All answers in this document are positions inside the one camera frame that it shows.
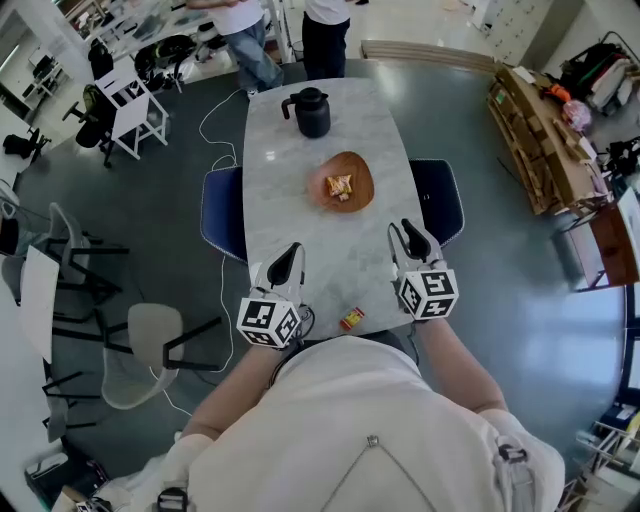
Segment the white shirt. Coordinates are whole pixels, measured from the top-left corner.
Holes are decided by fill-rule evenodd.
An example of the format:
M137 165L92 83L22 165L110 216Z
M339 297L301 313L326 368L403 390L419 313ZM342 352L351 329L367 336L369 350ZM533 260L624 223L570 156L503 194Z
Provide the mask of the white shirt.
M215 7L209 9L216 30L223 36L235 34L252 27L264 16L258 0L238 2L233 7Z
M337 25L349 19L349 7L345 0L305 0L309 18L324 25Z
M369 449L337 489L369 435L403 469ZM327 501L328 512L429 511L406 471L438 512L503 511L492 462L502 435L528 453L533 510L554 510L564 463L553 448L507 412L474 414L433 392L398 350L344 336L288 362L217 441L178 441L131 510L150 510L159 490L188 480L196 512L320 512Z

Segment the person's legs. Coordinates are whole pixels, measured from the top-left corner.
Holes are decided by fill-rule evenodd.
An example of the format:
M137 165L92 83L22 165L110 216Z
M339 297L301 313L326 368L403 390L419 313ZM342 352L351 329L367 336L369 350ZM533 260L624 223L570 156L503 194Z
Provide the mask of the person's legs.
M265 31L262 20L245 30L226 35L225 39L238 59L238 80L242 89L257 89L260 83L268 89L282 85L282 70L263 49Z
M347 43L345 37L349 30L350 20L338 25L327 25L326 36L326 75L327 78L344 78L344 68L346 64L345 51Z
M302 20L302 45L304 46L304 69L307 80L327 78L324 69L324 40L322 29L325 25L313 21L307 13Z

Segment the marble table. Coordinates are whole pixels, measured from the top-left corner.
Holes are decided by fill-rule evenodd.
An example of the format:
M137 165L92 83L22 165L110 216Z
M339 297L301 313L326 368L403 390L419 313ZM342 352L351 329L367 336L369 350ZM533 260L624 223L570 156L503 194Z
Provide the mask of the marble table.
M281 103L305 87L329 95L331 130L307 139L293 109ZM337 214L313 204L309 175L342 151L358 153L375 183L373 201L360 212ZM396 124L373 81L345 78L282 87L251 99L244 142L244 226L249 265L292 242L306 252L303 301L316 315L309 339L344 334L339 322L354 307L365 318L354 335L404 325L394 294L387 227L422 216L411 168Z

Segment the small candy packet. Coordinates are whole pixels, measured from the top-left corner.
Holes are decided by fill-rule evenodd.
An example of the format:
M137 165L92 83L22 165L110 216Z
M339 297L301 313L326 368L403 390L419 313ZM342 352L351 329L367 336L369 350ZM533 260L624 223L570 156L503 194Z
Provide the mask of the small candy packet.
M348 194L351 194L353 190L351 190L351 174L347 176L327 176L327 184L329 185L329 195L331 197L340 196L343 194L347 194L347 199L349 198Z

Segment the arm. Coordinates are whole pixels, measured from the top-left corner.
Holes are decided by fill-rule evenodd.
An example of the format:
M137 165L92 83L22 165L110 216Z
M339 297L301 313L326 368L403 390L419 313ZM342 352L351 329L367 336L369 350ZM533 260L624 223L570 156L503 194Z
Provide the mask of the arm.
M446 320L418 324L416 330L444 396L475 413L487 409L507 410L496 381L471 355Z
M182 433L204 434L214 441L262 397L283 354L252 347L233 371L205 398Z
M238 0L187 0L187 9L215 9L216 7L233 7L237 3Z

